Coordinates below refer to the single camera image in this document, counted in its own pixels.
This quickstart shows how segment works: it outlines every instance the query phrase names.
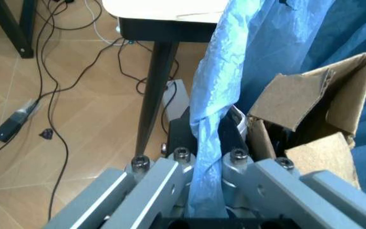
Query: black plastic piece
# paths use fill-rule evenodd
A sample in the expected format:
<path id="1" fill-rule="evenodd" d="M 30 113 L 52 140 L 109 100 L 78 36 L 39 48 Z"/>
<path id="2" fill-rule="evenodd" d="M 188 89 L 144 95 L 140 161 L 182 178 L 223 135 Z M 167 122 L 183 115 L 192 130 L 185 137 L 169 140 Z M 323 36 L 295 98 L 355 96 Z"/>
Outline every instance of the black plastic piece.
<path id="1" fill-rule="evenodd" d="M 299 229 L 291 219 L 222 219 L 156 217 L 150 229 Z"/>
<path id="2" fill-rule="evenodd" d="M 169 133 L 167 135 L 166 155 L 173 153 L 178 147 L 186 147 L 194 155 L 197 155 L 197 139 L 190 129 L 189 108 L 185 110 L 182 117 L 169 122 Z"/>
<path id="3" fill-rule="evenodd" d="M 23 112 L 13 113 L 2 125 L 0 125 L 0 141 L 7 142 L 16 134 L 27 119 L 27 114 Z"/>
<path id="4" fill-rule="evenodd" d="M 189 108 L 187 108 L 181 118 L 174 119 L 169 123 L 169 134 L 166 144 L 167 156 L 178 147 L 186 147 L 195 156 L 197 155 L 197 139 L 193 136 L 190 129 L 189 117 Z M 248 152 L 248 147 L 237 129 L 235 114 L 232 110 L 229 110 L 227 115 L 221 120 L 218 126 L 218 136 L 221 142 L 222 155 L 229 153 L 235 148 Z"/>
<path id="5" fill-rule="evenodd" d="M 133 41 L 209 42 L 217 24 L 163 21 L 148 19 L 118 19 L 123 38 Z"/>
<path id="6" fill-rule="evenodd" d="M 51 128 L 44 129 L 43 132 L 39 134 L 44 139 L 51 140 L 53 137 L 53 130 Z"/>

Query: blue plastic bag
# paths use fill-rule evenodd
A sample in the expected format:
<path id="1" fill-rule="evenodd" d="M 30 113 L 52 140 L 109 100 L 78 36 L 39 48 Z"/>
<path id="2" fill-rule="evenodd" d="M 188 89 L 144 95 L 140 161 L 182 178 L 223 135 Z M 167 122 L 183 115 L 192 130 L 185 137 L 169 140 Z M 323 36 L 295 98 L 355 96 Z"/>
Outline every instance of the blue plastic bag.
<path id="1" fill-rule="evenodd" d="M 277 73 L 300 69 L 332 3 L 228 3 L 193 81 L 190 125 L 198 152 L 186 213 L 189 217 L 227 217 L 221 189 L 220 120 L 238 100 L 240 88 L 238 104 L 247 112 Z"/>
<path id="2" fill-rule="evenodd" d="M 228 3 L 194 75 L 190 126 L 197 138 L 197 158 L 190 185 L 189 217 L 228 217 L 221 188 L 218 125 L 238 100 L 248 22 L 259 0 Z"/>

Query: cardboard flap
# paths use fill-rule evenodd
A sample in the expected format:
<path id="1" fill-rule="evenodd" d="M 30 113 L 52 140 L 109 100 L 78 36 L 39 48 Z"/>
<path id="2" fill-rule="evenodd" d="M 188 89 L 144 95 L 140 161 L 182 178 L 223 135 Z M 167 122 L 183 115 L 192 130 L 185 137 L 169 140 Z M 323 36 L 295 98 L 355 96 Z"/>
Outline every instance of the cardboard flap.
<path id="1" fill-rule="evenodd" d="M 285 150 L 285 154 L 302 175 L 326 169 L 360 188 L 350 148 L 340 132 Z"/>
<path id="2" fill-rule="evenodd" d="M 366 100 L 366 54 L 359 58 L 361 64 L 335 95 L 326 117 L 329 124 L 343 129 L 353 136 L 356 135 Z"/>
<path id="3" fill-rule="evenodd" d="M 355 136 L 365 99 L 366 52 L 303 74 L 278 74 L 248 114 L 295 131 L 321 100 L 309 117 L 316 128 L 301 134 L 307 140 L 337 131 Z"/>
<path id="4" fill-rule="evenodd" d="M 248 114 L 295 131 L 321 99 L 333 75 L 331 70 L 311 75 L 278 74 Z"/>
<path id="5" fill-rule="evenodd" d="M 276 158 L 274 147 L 269 139 L 262 120 L 251 120 L 248 128 L 248 142 L 254 159 L 259 161 L 267 158 Z"/>

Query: small black object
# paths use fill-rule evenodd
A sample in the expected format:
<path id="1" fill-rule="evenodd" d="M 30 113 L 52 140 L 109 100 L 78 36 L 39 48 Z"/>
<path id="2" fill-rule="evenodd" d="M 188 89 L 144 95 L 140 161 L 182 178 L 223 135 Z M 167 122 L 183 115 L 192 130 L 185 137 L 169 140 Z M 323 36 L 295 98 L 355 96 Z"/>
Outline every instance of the small black object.
<path id="1" fill-rule="evenodd" d="M 43 132 L 41 132 L 39 136 L 44 139 L 51 140 L 51 138 L 53 137 L 53 130 L 51 128 L 47 128 L 43 130 Z"/>

